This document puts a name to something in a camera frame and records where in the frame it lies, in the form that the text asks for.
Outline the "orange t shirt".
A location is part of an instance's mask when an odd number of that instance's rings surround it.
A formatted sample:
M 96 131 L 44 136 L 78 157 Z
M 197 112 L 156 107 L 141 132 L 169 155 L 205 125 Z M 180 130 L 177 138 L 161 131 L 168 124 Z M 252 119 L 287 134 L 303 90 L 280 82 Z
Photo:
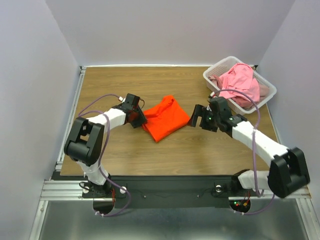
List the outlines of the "orange t shirt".
M 173 95 L 164 96 L 159 104 L 143 113 L 147 122 L 142 127 L 156 143 L 186 126 L 190 119 Z

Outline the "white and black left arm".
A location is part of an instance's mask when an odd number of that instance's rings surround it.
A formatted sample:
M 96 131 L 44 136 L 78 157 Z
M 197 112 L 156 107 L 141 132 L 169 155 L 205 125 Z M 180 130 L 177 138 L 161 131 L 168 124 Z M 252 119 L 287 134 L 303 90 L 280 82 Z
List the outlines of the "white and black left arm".
M 110 182 L 111 176 L 102 166 L 102 156 L 107 147 L 111 130 L 131 124 L 139 128 L 147 123 L 139 96 L 128 93 L 125 98 L 112 94 L 120 104 L 102 112 L 82 110 L 74 120 L 66 142 L 64 154 L 76 162 L 87 177 L 87 182 L 80 183 L 84 194 L 95 197 L 106 197 L 115 192 Z

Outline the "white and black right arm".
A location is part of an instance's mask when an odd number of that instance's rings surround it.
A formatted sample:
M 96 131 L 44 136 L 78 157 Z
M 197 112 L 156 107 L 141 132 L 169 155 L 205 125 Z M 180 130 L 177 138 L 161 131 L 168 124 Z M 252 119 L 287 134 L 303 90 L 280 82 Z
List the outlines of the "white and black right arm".
M 272 191 L 279 198 L 286 198 L 307 186 L 311 179 L 304 152 L 298 147 L 288 148 L 253 126 L 243 115 L 233 114 L 223 97 L 210 98 L 208 106 L 195 105 L 188 126 L 200 127 L 210 132 L 221 131 L 252 150 L 253 158 L 259 156 L 267 164 L 267 171 L 242 170 L 230 182 L 231 192 L 242 195 L 249 189 Z

